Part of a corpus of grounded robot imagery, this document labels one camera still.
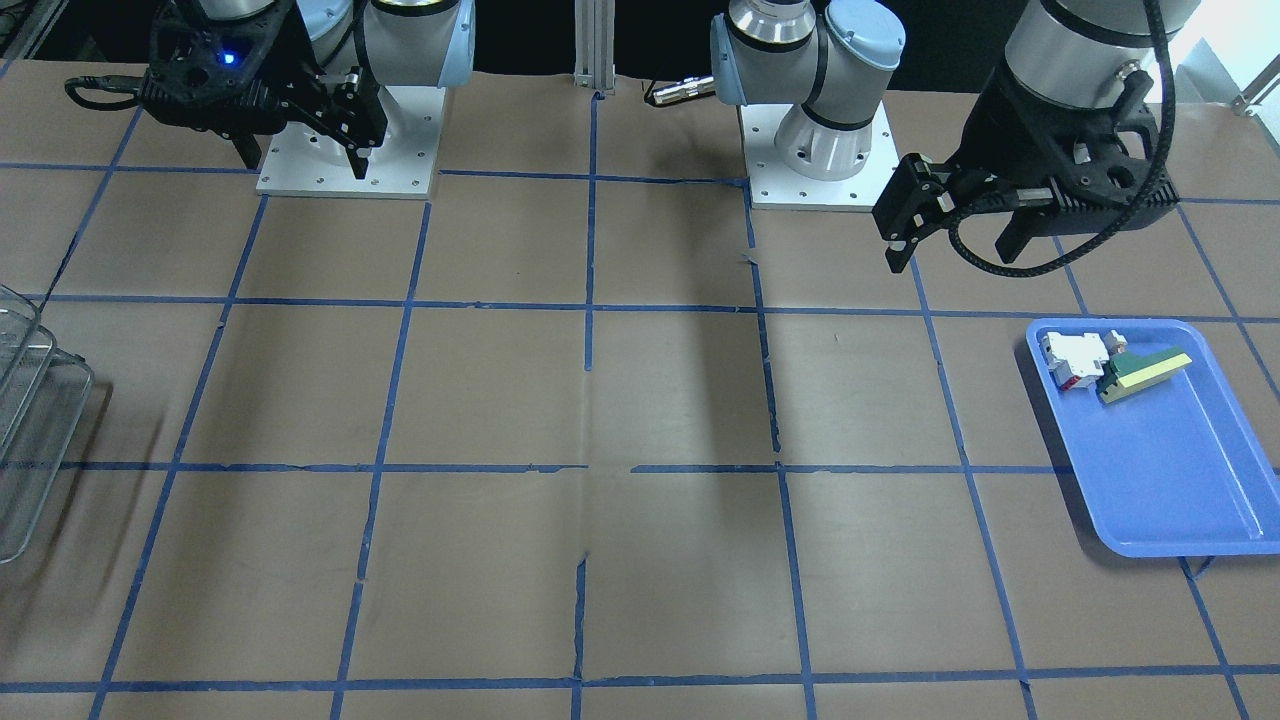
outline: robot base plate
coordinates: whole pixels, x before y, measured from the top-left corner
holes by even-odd
[[[365,179],[351,174],[347,155],[337,142],[292,122],[271,140],[257,178],[259,195],[426,200],[439,155],[445,90],[385,90],[399,106],[388,104],[388,115],[398,117],[388,118],[387,141],[369,156]]]
[[[817,181],[792,170],[773,147],[773,136],[791,105],[745,105],[742,150],[751,178],[751,205],[773,210],[870,213],[897,167],[897,146],[884,105],[872,119],[872,150],[861,172],[846,181]]]

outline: blue tray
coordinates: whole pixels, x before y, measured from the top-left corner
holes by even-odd
[[[1057,389],[1041,337],[1112,329],[1130,351],[1178,346],[1192,364],[1111,405],[1093,388]],[[1196,328],[1176,320],[1050,318],[1027,328],[1027,343],[1107,547],[1128,557],[1280,553],[1280,482]]]

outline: metal rack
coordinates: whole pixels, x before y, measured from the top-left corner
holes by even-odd
[[[40,310],[0,286],[0,564],[27,548],[93,387]]]

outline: plastic tray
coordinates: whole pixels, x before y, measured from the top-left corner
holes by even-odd
[[[1192,364],[1106,405],[1059,391],[1047,332],[1117,331],[1133,352],[1178,346]],[[1027,343],[1102,542],[1128,557],[1280,553],[1280,482],[1208,343],[1176,320],[1043,319]]]
[[[84,411],[93,373],[83,360],[54,352],[40,389],[0,457],[0,564],[22,555]]]
[[[9,387],[37,327],[40,310],[26,297],[0,286],[0,392]]]
[[[31,333],[26,347],[3,347],[0,357],[12,357],[9,383],[0,388],[0,457],[18,434],[22,418],[36,397],[49,361],[58,347],[54,336],[45,328]]]

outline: sponge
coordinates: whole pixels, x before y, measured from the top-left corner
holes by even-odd
[[[1115,402],[1121,397],[1129,397],[1140,389],[1167,380],[1190,364],[1190,356],[1176,347],[1151,355],[1134,352],[1114,355],[1106,364],[1102,379],[1098,380],[1098,397],[1103,402]]]

